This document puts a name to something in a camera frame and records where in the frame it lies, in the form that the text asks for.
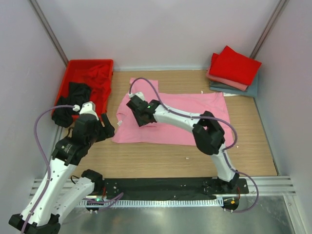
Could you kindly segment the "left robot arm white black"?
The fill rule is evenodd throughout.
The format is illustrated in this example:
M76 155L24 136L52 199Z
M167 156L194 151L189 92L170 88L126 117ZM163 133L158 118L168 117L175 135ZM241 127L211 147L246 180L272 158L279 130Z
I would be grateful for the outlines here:
M94 114L81 114L74 124L71 136L56 143L47 173L34 197L20 213L10 217L10 226L22 234L57 234L67 215L89 194L102 192L103 176L91 169L85 170L68 192L60 192L85 157L91 146L113 137L115 129L106 114L98 119Z

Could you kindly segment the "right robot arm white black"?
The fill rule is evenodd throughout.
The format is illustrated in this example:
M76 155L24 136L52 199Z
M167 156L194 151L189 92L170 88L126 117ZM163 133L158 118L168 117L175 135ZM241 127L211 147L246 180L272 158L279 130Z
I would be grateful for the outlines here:
M225 146L225 131L211 112L188 113L161 103L145 101L137 94L130 94L127 106L141 127L150 123L170 124L193 134L196 147L211 156L217 169L217 184L225 193L237 188L239 173L228 157Z

